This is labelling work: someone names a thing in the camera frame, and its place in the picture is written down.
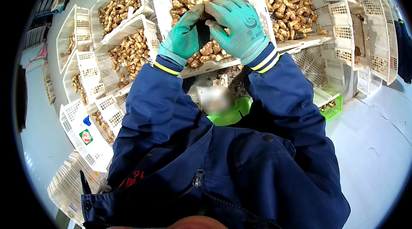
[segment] yellow stripe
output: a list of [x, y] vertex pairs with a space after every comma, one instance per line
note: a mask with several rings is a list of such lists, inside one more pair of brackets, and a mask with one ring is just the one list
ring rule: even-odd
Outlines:
[[279, 57], [280, 57], [280, 54], [278, 53], [278, 56], [267, 67], [265, 67], [265, 69], [263, 69], [262, 71], [257, 71], [257, 72], [264, 73], [268, 71], [269, 69], [271, 69], [279, 61]]
[[262, 62], [260, 62], [260, 64], [258, 64], [258, 65], [255, 66], [255, 67], [251, 67], [251, 69], [252, 69], [252, 70], [260, 69], [261, 67], [263, 67], [264, 65], [266, 65], [266, 63], [269, 62], [269, 61], [272, 59], [272, 57], [275, 55], [275, 53], [276, 53], [276, 48], [274, 48], [273, 51], [272, 51]]
[[157, 67], [159, 67], [160, 69], [162, 69], [163, 71], [166, 71], [166, 72], [168, 72], [168, 73], [171, 73], [171, 74], [173, 74], [173, 75], [178, 75], [180, 72], [176, 72], [176, 71], [173, 71], [172, 69], [169, 69], [169, 68], [167, 68], [167, 67], [165, 67], [165, 66], [162, 66], [161, 64], [159, 64], [158, 62], [154, 62], [154, 64], [157, 66]]

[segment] snap button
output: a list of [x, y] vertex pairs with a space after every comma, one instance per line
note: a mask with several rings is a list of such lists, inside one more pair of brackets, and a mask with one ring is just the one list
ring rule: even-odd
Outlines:
[[273, 141], [273, 136], [272, 135], [265, 135], [265, 136], [263, 136], [263, 139], [267, 140], [267, 141]]
[[86, 202], [85, 202], [85, 209], [86, 209], [87, 211], [90, 211], [90, 210], [91, 210], [91, 203], [90, 203], [90, 201], [86, 201]]

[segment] gloved hand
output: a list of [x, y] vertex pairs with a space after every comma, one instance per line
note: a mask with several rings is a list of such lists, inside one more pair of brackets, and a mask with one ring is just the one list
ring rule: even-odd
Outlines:
[[204, 5], [195, 5], [187, 11], [167, 35], [166, 41], [159, 46], [159, 54], [169, 57], [181, 66], [198, 51], [198, 31], [196, 22], [204, 12]]
[[[205, 11], [216, 22], [206, 21], [210, 33], [228, 54], [240, 58], [242, 64], [252, 62], [268, 46], [255, 8], [242, 0], [214, 0], [205, 2]], [[227, 35], [224, 28], [229, 28]]]

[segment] green knit work glove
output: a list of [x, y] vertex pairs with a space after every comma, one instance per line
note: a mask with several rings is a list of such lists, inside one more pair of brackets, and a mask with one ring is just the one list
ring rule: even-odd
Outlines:
[[204, 12], [204, 5], [195, 5], [187, 11], [167, 35], [166, 41], [159, 46], [159, 54], [169, 57], [181, 66], [198, 51], [198, 31], [196, 22]]
[[[242, 64], [252, 62], [268, 46], [255, 8], [242, 0], [214, 0], [205, 2], [205, 11], [217, 22], [208, 20], [210, 33], [228, 54], [239, 58]], [[229, 28], [227, 35], [222, 26]]]

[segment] blue work jacket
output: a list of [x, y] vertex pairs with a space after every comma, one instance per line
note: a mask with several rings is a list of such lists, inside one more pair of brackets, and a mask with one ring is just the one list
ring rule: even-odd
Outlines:
[[113, 145], [112, 191], [82, 195], [86, 228], [166, 227], [206, 215], [228, 228], [342, 228], [350, 207], [313, 86], [272, 43], [248, 65], [250, 113], [217, 127], [182, 90], [182, 68], [144, 65]]

